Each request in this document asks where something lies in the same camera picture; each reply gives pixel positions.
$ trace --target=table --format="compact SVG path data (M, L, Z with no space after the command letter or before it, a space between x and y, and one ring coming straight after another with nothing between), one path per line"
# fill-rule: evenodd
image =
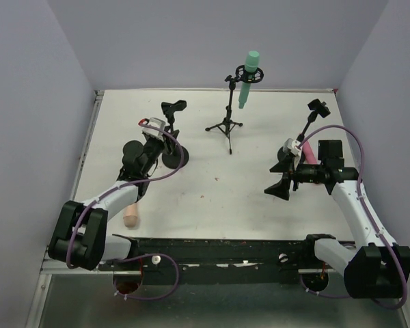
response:
M144 142L137 126L142 118L164 118L161 102L187 101L176 113L179 141L190 161L175 176L152 182L139 202L141 223L124 227L122 213L108 225L109 234L155 238L304 239L307 234L326 233L352 240L344 217L325 187L304 184L286 202L265 195L264 189L280 179L269 173L277 151L289 137L295 138L307 122L307 104L319 98L331 115L318 118L309 131L326 124L342 124L333 93L251 92L244 109L233 119L243 122L232 131L233 155L228 140L218 130L204 128L222 120L228 92L193 90L122 90L105 92L100 113L77 188L78 201L110 187L121 166L122 147L132 140ZM329 129L312 138L341 139L347 166L353 166L344 131ZM154 176L169 169L159 163Z

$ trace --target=black stand base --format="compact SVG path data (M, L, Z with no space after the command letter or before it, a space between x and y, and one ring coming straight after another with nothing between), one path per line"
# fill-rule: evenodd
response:
M182 147L182 150L184 151L184 163L182 164L182 167L184 167L189 162L190 154L186 148ZM175 152L171 155L163 154L162 159L166 167L169 169L176 169L180 163L180 153L176 148Z
M232 149L231 149L231 131L235 126L239 126L242 127L243 123L238 123L238 122L234 122L233 120L229 119L227 120L226 118L223 119L223 121L221 123L218 123L216 125L210 126L209 128L205 128L205 131L211 131L214 128L218 128L229 140L230 142L230 155L232 155Z

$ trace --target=black tripod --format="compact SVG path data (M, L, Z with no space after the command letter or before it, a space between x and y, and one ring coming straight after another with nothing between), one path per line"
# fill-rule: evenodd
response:
M226 117L223 118L223 121L221 123L218 123L216 125L210 126L209 128L205 128L205 131L211 131L214 128L218 128L229 140L230 142L230 154L232 154L232 149L231 149L231 131L235 126L242 127L243 123L238 123L234 122L231 120L231 115L232 115L232 96L234 94L235 90L235 83L237 82L237 79L232 77L231 75L228 75L225 79L225 82L230 83L230 102L228 106L226 106Z

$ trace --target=white wall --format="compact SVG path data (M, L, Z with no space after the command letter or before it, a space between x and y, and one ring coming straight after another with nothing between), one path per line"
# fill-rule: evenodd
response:
M387 0L49 0L94 87L337 87Z
M0 328L25 324L92 86L45 0L0 0Z
M398 242L410 246L410 0L389 1L338 102L367 154L371 202Z

